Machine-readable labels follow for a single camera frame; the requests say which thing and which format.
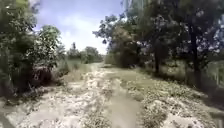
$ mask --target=grass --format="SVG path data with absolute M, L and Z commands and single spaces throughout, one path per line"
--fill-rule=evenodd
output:
M 104 116 L 104 107 L 97 100 L 94 104 L 95 110 L 87 113 L 84 128 L 110 128 L 110 121 Z
M 80 61 L 68 60 L 70 72 L 62 77 L 65 82 L 75 82 L 83 79 L 83 75 L 90 71 L 88 64 L 83 64 Z
M 107 77 L 111 80 L 120 79 L 122 81 L 120 86 L 127 89 L 134 100 L 141 103 L 140 119 L 144 127 L 157 128 L 166 119 L 168 113 L 177 113 L 178 110 L 182 111 L 180 114 L 183 117 L 196 116 L 205 126 L 212 126 L 209 113 L 202 110 L 206 95 L 177 82 L 156 79 L 142 73 L 139 69 L 111 68 L 111 70 L 114 73 Z

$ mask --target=dirt path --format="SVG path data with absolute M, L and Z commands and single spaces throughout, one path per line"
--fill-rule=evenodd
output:
M 92 65 L 91 69 L 84 75 L 83 81 L 52 89 L 37 103 L 19 105 L 6 117 L 16 128 L 83 128 L 94 124 L 96 114 L 100 113 L 108 118 L 107 123 L 111 122 L 112 127 L 134 126 L 135 114 L 132 110 L 137 109 L 136 103 L 126 100 L 123 96 L 125 92 L 117 88 L 119 86 L 111 88 L 112 83 L 105 79 L 109 71 L 99 68 L 99 64 Z M 112 91 L 116 93 L 113 93 L 111 102 L 108 97 L 112 96 Z M 134 108 L 126 109 L 128 104 Z
M 142 124 L 143 120 L 139 118 L 142 103 L 130 97 L 128 91 L 121 87 L 120 79 L 109 79 L 107 75 L 110 73 L 113 72 L 101 68 L 101 64 L 93 64 L 91 72 L 83 76 L 83 81 L 52 87 L 51 91 L 44 94 L 38 102 L 19 105 L 8 114 L 0 113 L 0 122 L 3 121 L 5 128 L 13 126 L 15 128 L 153 127 L 158 120 L 155 120 L 151 112 L 158 110 L 163 102 L 156 100 L 144 108 L 150 109 L 150 112 L 141 115 L 146 115 L 146 123 Z M 176 100 L 167 102 L 179 106 L 182 104 L 176 103 Z M 188 112 L 185 110 L 186 107 L 183 108 L 181 112 Z M 166 116 L 161 125 L 161 128 L 189 127 L 204 128 L 194 117 L 182 117 L 171 113 Z

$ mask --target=tree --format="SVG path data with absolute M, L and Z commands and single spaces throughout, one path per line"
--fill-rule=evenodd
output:
M 190 67 L 193 68 L 196 79 L 200 79 L 200 72 L 210 60 L 208 56 L 216 54 L 222 48 L 220 39 L 220 20 L 224 10 L 222 0 L 172 0 L 158 3 L 159 8 L 166 10 L 162 15 L 166 20 L 184 28 L 188 33 L 182 46 L 182 54 Z
M 86 47 L 85 50 L 80 52 L 81 60 L 84 63 L 94 63 L 102 61 L 102 57 L 94 47 Z
M 56 54 L 59 60 L 65 59 L 65 46 L 63 44 L 58 45 L 56 48 Z
M 54 61 L 60 33 L 45 26 L 36 34 L 36 10 L 30 6 L 27 0 L 0 1 L 0 83 L 4 88 L 13 86 L 16 92 L 30 89 L 39 61 Z
M 152 3 L 146 6 L 142 14 L 138 15 L 138 38 L 141 42 L 146 43 L 147 53 L 154 57 L 155 73 L 160 71 L 160 63 L 168 57 L 167 21 L 161 16 L 154 15 L 158 8 Z
M 114 15 L 105 17 L 105 21 L 101 21 L 100 29 L 93 33 L 104 38 L 104 44 L 108 43 L 108 54 L 114 58 L 113 64 L 127 68 L 139 64 L 140 47 L 134 41 L 131 24 L 123 19 L 123 15 L 119 19 Z
M 47 66 L 53 66 L 56 64 L 56 52 L 59 41 L 60 31 L 53 26 L 43 26 L 38 32 L 37 51 L 39 55 L 39 61 Z
M 72 43 L 72 48 L 67 52 L 67 56 L 70 59 L 81 59 L 81 55 L 78 49 L 76 49 L 75 42 Z

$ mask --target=blue sky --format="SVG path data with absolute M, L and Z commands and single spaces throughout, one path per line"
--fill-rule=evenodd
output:
M 122 11 L 121 0 L 41 0 L 38 28 L 42 25 L 56 26 L 61 31 L 61 41 L 66 49 L 76 42 L 79 50 L 93 46 L 100 53 L 105 53 L 106 45 L 92 31 L 98 30 L 105 16 L 118 15 Z

